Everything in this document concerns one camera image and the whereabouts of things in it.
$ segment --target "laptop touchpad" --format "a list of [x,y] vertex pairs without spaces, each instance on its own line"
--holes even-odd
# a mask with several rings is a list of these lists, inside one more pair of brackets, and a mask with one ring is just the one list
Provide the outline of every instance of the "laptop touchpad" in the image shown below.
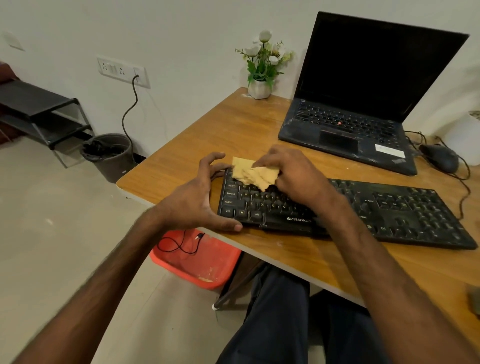
[[358,153],[359,143],[356,139],[347,136],[333,134],[329,132],[320,132],[320,145],[333,148],[336,150],[343,150],[347,153]]

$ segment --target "computer mouse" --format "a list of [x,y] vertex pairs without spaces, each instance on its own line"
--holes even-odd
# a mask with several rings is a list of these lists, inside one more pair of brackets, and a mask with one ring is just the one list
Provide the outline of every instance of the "computer mouse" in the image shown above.
[[458,155],[452,149],[434,144],[420,145],[420,152],[439,170],[446,173],[455,173],[458,169]]

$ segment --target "black rack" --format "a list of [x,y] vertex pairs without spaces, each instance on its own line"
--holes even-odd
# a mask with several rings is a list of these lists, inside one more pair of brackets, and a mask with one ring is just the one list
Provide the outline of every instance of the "black rack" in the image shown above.
[[[67,105],[77,105],[85,124],[72,121],[52,111]],[[85,130],[92,131],[85,113],[76,98],[67,98],[23,81],[0,84],[0,105],[6,108],[0,121],[39,139],[67,168],[55,146]]]

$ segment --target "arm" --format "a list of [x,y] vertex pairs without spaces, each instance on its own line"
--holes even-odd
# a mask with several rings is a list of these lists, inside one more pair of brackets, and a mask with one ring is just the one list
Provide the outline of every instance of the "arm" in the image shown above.
[[167,230],[203,226],[240,231],[242,226],[238,221],[216,215],[209,204],[211,180],[229,167],[224,163],[210,164],[224,156],[212,153],[203,158],[195,179],[144,212],[85,285],[13,363],[91,362],[130,282]]
[[470,343],[300,151],[274,146],[254,166],[279,167],[278,188],[321,219],[394,363],[480,363]]

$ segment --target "orange basket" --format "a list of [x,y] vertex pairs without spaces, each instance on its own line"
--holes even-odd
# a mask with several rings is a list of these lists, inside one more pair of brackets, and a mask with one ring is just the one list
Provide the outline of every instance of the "orange basket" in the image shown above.
[[[182,249],[186,252],[195,251],[198,239],[195,239],[200,230],[187,230]],[[183,231],[168,231],[163,237],[170,237],[181,244]],[[187,254],[177,249],[177,245],[170,239],[162,239],[150,252],[150,258],[159,266],[175,273],[177,276],[207,290],[213,290],[225,284],[230,278],[237,263],[241,250],[219,239],[205,234],[198,245],[195,254]]]

